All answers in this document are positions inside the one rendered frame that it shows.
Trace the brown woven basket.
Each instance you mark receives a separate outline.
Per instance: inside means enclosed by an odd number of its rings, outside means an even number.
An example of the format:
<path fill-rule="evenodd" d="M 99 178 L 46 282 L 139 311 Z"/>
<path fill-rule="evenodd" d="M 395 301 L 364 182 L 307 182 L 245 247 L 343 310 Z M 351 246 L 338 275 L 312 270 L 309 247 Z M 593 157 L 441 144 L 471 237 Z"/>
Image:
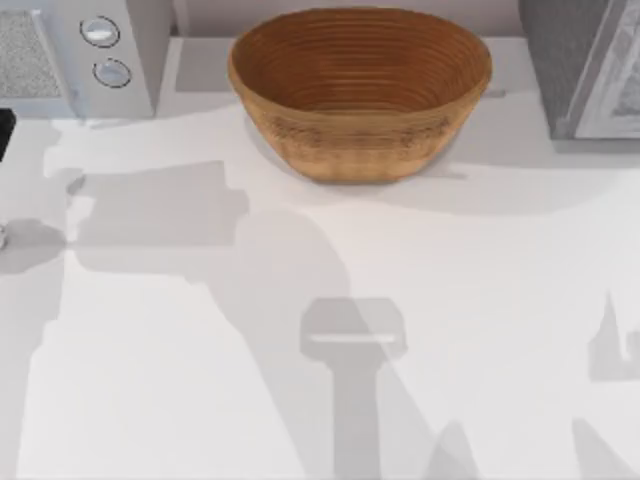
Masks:
<path fill-rule="evenodd" d="M 444 18 L 385 7 L 313 8 L 232 45 L 228 77 L 264 141 L 320 183 L 391 183 L 452 142 L 487 90 L 488 46 Z"/>

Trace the pale microwave oven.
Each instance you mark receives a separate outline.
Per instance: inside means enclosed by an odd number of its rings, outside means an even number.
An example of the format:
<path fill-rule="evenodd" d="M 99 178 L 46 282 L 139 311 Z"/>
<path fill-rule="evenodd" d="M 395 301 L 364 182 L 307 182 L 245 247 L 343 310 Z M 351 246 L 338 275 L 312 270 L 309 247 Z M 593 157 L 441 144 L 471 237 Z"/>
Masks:
<path fill-rule="evenodd" d="M 111 48 L 80 34 L 97 16 L 120 29 Z M 172 0 L 0 0 L 0 108 L 25 118 L 154 117 L 173 17 Z M 107 58 L 130 68 L 126 87 L 95 80 L 93 65 Z"/>

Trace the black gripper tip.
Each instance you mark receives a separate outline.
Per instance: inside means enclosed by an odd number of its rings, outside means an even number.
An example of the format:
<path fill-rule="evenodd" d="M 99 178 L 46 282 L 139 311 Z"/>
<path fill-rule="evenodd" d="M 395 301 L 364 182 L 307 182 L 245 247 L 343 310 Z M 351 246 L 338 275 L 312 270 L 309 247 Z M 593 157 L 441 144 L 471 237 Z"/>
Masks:
<path fill-rule="evenodd" d="M 11 109 L 0 108 L 0 163 L 4 160 L 16 123 L 16 115 Z"/>

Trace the round microwave knob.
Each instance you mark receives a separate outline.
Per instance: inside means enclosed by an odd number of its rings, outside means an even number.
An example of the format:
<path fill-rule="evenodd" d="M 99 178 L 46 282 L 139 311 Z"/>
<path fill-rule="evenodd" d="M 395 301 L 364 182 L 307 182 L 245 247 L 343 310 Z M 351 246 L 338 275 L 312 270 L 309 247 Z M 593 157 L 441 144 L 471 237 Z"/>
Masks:
<path fill-rule="evenodd" d="M 92 74 L 98 83 L 111 89 L 124 88 L 132 80 L 130 68 L 115 58 L 107 58 L 102 62 L 95 63 L 92 67 Z"/>
<path fill-rule="evenodd" d="M 118 25 L 105 16 L 82 20 L 80 34 L 88 44 L 97 48 L 111 48 L 120 40 Z"/>

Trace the grey cabinet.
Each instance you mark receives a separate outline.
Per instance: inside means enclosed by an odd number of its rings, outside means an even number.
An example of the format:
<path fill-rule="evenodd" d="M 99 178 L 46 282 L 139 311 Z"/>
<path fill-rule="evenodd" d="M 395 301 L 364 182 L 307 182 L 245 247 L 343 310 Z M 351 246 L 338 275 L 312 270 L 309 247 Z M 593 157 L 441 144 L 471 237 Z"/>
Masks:
<path fill-rule="evenodd" d="M 640 140 L 640 0 L 519 0 L 554 140 Z"/>

